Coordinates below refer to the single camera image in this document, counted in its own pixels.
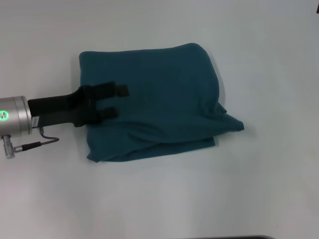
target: white table surface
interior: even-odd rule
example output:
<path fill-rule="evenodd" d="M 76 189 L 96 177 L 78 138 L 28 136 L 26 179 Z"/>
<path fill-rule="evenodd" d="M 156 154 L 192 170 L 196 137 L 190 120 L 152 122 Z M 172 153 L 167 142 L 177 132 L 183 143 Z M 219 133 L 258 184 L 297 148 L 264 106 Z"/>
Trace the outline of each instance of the white table surface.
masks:
<path fill-rule="evenodd" d="M 213 148 L 126 163 L 86 159 L 85 128 L 5 159 L 1 239 L 319 238 L 317 0 L 10 0 L 0 3 L 0 94 L 79 86 L 82 51 L 210 55 L 220 102 L 246 130 Z M 15 138 L 15 145 L 38 141 Z"/>

